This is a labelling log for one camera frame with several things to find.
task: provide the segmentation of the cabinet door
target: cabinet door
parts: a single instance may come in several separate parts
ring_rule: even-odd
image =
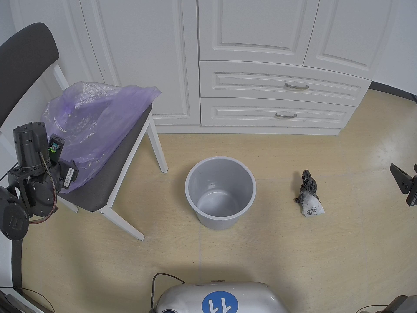
[[[302,65],[319,0],[199,0],[200,60]]]
[[[398,0],[320,0],[304,66],[371,79]]]
[[[157,124],[200,124],[196,0],[80,0],[106,83],[156,86]]]

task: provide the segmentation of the blue circle logo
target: blue circle logo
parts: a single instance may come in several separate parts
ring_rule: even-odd
[[[204,298],[203,313],[236,313],[239,303],[234,295],[225,291],[212,292]]]

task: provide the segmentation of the white label sticker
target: white label sticker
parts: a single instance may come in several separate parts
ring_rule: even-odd
[[[74,170],[72,168],[70,168],[68,170],[67,177],[65,178],[65,181],[64,181],[64,186],[66,188],[68,188],[70,186],[71,177],[73,177],[73,174],[74,174]]]

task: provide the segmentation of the wooden floor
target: wooden floor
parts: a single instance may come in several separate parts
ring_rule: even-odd
[[[167,174],[145,137],[114,204],[145,241],[59,205],[24,239],[23,286],[61,313],[147,313],[157,272],[188,283],[264,282],[292,313],[355,313],[415,295],[417,206],[406,204],[389,165],[415,174],[416,122],[414,102],[370,90],[337,137],[160,135]],[[219,232],[199,223],[184,194],[192,166],[215,155],[242,161],[257,183],[253,206]],[[324,215],[305,218],[293,201],[305,169]],[[156,298],[177,284],[157,283]]]

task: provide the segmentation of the chair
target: chair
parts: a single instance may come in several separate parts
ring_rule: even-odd
[[[57,63],[58,58],[55,40],[43,23],[34,23],[23,28],[0,47],[0,127],[17,102],[49,66],[53,65],[54,76],[62,90],[69,86]],[[145,236],[119,216],[112,206],[146,132],[161,171],[168,171],[151,110],[152,104],[94,178],[68,194],[58,195],[58,200],[72,211],[78,212],[78,207],[81,207],[90,212],[99,212],[139,240],[143,240]],[[0,141],[5,143],[5,140],[3,136]],[[10,144],[6,146],[8,149],[13,148]]]

